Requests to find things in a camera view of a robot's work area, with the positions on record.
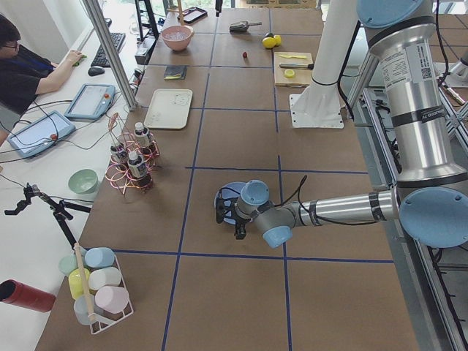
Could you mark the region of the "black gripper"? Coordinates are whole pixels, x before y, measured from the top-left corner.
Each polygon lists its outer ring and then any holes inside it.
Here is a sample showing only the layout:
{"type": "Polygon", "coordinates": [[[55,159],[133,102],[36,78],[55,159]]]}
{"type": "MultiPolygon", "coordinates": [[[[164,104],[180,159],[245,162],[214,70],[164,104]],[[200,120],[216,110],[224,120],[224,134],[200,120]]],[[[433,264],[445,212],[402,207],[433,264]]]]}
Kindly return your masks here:
{"type": "Polygon", "coordinates": [[[252,213],[256,211],[256,205],[247,203],[242,197],[233,201],[233,218],[235,219],[235,239],[243,240],[246,237],[245,224],[252,220],[252,213]]]}

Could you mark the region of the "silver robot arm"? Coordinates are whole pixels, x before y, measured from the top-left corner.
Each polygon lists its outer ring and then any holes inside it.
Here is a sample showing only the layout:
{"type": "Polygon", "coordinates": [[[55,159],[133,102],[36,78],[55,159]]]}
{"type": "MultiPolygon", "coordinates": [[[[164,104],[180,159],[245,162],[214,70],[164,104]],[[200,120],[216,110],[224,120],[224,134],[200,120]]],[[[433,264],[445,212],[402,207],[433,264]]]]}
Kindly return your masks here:
{"type": "Polygon", "coordinates": [[[252,180],[237,197],[216,197],[216,220],[233,221],[236,238],[244,238],[248,222],[274,248],[291,238],[294,227],[398,219],[411,237],[434,248],[467,241],[467,171],[455,163],[450,148],[429,48],[437,27],[430,1],[332,1],[312,81],[291,104],[294,126],[337,123],[340,67],[359,26],[382,68],[401,162],[396,185],[383,192],[274,205],[267,185],[252,180]]]}

